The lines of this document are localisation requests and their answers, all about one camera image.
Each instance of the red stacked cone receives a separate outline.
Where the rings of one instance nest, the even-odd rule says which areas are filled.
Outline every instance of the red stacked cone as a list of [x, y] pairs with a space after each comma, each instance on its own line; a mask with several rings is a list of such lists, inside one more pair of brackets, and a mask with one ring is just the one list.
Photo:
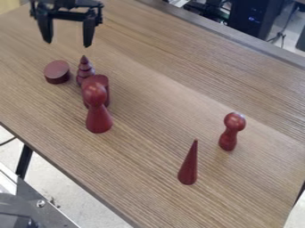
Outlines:
[[80, 63], [78, 65], [78, 74], [77, 74], [77, 83], [81, 86], [82, 82], [90, 77], [95, 75], [95, 69], [92, 66], [92, 63], [89, 59], [83, 55], [80, 59]]

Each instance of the cable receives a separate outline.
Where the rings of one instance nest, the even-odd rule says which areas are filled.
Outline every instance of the cable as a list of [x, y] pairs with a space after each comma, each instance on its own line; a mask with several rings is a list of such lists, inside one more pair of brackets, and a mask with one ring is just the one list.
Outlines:
[[285, 25], [283, 26], [282, 30], [280, 30], [279, 32], [277, 32], [276, 36], [270, 38], [269, 40], [267, 40], [267, 42], [272, 41], [272, 43], [275, 43], [280, 37], [285, 36], [284, 31], [287, 29], [290, 20], [292, 19], [294, 13], [295, 13], [297, 10], [298, 10], [298, 6], [297, 6], [297, 4], [295, 4], [295, 5], [293, 6], [292, 11], [291, 11], [290, 14], [289, 14], [289, 17], [288, 17], [288, 19], [287, 19]]
[[283, 35], [282, 36], [282, 45], [281, 45], [281, 48], [284, 48], [284, 38], [286, 37], [286, 35]]
[[9, 139], [9, 140], [6, 140], [5, 142], [0, 143], [0, 146], [4, 146], [4, 145], [6, 145], [7, 143], [13, 141], [14, 139], [16, 139], [16, 137], [13, 137], [13, 138], [11, 138], [11, 139]]

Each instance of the red wooden figure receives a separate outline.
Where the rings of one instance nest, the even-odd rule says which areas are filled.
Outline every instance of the red wooden figure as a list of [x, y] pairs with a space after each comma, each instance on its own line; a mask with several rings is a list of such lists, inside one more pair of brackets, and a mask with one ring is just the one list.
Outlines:
[[105, 76], [105, 75], [94, 75], [92, 77], [88, 77], [86, 78], [83, 83], [81, 84], [81, 87], [84, 88], [86, 87], [88, 84], [91, 83], [97, 83], [97, 84], [102, 84], [107, 92], [107, 99], [106, 102], [104, 103], [104, 105], [106, 107], [109, 106], [110, 104], [110, 89], [109, 89], [109, 79]]
[[64, 83], [70, 78], [69, 64], [66, 61], [52, 61], [46, 65], [44, 74], [48, 83]]
[[226, 115], [226, 131], [219, 138], [219, 146], [225, 151], [232, 151], [237, 144], [237, 133], [245, 128], [246, 121], [242, 114], [231, 112]]
[[84, 101], [89, 105], [86, 127], [93, 133], [103, 133], [112, 126], [111, 115], [103, 105], [107, 99], [106, 89], [102, 84], [90, 83], [82, 89]]
[[80, 86], [85, 78], [91, 77], [95, 74], [95, 69], [89, 59], [83, 55], [78, 65], [77, 83]]
[[194, 140], [177, 175], [178, 180], [182, 184], [191, 185], [197, 180], [197, 148], [198, 140]]

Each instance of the metal frame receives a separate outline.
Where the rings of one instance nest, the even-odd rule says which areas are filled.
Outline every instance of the metal frame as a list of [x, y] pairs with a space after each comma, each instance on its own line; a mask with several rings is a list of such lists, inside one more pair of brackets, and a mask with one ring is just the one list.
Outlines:
[[18, 162], [15, 174], [22, 180], [24, 180], [29, 168], [29, 162], [32, 158], [33, 150], [26, 144], [24, 144], [21, 157]]

